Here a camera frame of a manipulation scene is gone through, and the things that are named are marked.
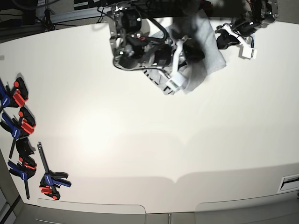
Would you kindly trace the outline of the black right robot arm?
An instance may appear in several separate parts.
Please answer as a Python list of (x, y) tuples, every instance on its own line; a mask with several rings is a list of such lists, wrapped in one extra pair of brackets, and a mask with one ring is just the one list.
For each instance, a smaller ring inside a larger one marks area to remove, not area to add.
[(97, 11), (107, 17), (113, 65), (121, 70), (172, 70), (179, 40), (183, 49), (178, 67), (201, 61), (204, 53), (195, 48), (190, 35), (167, 31), (158, 17), (187, 17), (203, 8), (202, 0), (101, 0)]

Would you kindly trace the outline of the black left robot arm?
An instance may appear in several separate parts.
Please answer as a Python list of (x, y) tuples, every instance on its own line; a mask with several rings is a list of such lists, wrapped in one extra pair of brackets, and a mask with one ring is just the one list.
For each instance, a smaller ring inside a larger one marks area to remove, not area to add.
[(274, 23), (279, 17), (276, 0), (249, 0), (248, 3), (250, 11), (217, 27), (215, 33), (220, 34), (216, 40), (218, 49), (227, 49), (238, 44), (250, 45), (253, 48), (253, 34)]

